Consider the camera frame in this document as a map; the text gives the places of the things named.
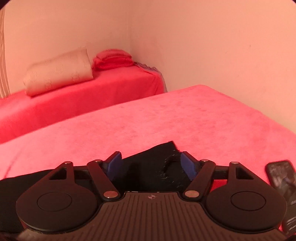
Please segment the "black pants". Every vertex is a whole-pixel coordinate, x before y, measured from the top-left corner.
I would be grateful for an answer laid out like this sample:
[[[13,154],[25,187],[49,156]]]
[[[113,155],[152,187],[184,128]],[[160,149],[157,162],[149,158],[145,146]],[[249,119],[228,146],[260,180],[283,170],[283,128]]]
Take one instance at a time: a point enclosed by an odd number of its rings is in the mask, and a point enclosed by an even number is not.
[[[76,183],[95,192],[93,183],[86,180],[83,176],[83,169],[86,166],[74,167],[79,168],[75,171]],[[44,170],[1,180],[2,233],[17,234],[26,229],[16,213],[16,201],[25,191],[52,170]],[[181,153],[176,148],[174,142],[157,145],[127,158],[122,157],[122,166],[112,180],[112,184],[118,190],[120,196],[124,196],[128,191],[172,191],[181,193],[189,183],[190,180],[181,167]],[[104,202],[106,201],[99,202],[95,215]]]

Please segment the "black smartphone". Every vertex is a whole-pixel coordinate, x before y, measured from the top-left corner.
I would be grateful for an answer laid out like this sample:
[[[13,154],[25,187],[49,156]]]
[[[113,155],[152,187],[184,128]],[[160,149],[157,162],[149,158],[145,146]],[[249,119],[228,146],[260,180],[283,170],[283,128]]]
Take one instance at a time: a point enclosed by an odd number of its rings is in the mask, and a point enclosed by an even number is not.
[[[268,163],[265,172],[270,185],[287,202],[282,230],[286,235],[295,235],[295,168],[289,160],[283,160]]]

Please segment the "pink bed blanket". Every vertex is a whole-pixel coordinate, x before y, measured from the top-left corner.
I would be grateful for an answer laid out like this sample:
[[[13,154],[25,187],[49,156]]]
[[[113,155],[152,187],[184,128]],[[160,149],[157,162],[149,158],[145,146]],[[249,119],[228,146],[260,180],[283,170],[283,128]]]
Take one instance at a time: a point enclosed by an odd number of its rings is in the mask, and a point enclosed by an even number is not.
[[[1,178],[85,165],[115,151],[129,157],[173,141],[196,159],[240,162],[262,179],[264,167],[295,162],[295,134],[261,112],[205,85],[114,105],[1,144]]]

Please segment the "red covered bench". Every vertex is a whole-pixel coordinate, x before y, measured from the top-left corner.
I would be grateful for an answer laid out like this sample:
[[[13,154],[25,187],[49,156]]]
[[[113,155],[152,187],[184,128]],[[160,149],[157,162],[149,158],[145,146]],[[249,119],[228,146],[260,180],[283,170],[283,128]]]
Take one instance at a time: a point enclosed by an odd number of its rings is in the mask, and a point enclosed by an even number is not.
[[[93,80],[38,96],[1,99],[1,143],[78,115],[166,92],[162,74],[143,64],[95,71]]]

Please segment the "striped curtain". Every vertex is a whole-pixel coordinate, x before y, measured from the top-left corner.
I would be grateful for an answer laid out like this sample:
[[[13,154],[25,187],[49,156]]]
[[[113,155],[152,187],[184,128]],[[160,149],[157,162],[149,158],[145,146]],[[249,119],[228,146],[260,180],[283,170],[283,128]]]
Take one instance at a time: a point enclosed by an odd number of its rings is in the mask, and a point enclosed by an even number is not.
[[[6,73],[6,60],[5,60],[5,45],[4,45],[4,14],[5,7],[1,9],[0,14],[0,94],[1,99],[10,95],[10,88]]]

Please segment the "beige embossed pillow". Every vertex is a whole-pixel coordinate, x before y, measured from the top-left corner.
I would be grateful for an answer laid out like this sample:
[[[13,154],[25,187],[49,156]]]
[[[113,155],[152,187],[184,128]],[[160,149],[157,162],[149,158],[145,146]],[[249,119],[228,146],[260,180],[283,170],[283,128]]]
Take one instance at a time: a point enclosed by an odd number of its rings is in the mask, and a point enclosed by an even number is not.
[[[93,79],[85,48],[67,52],[31,65],[23,78],[25,93],[36,96],[68,85]]]

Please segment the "folded red cloth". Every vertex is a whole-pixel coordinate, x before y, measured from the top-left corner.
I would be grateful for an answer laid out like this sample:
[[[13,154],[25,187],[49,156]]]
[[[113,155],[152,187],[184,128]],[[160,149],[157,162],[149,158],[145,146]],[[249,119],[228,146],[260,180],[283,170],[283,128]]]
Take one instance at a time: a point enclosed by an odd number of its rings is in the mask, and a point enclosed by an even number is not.
[[[133,65],[134,61],[128,52],[120,49],[108,49],[99,52],[93,58],[92,69],[102,71]]]

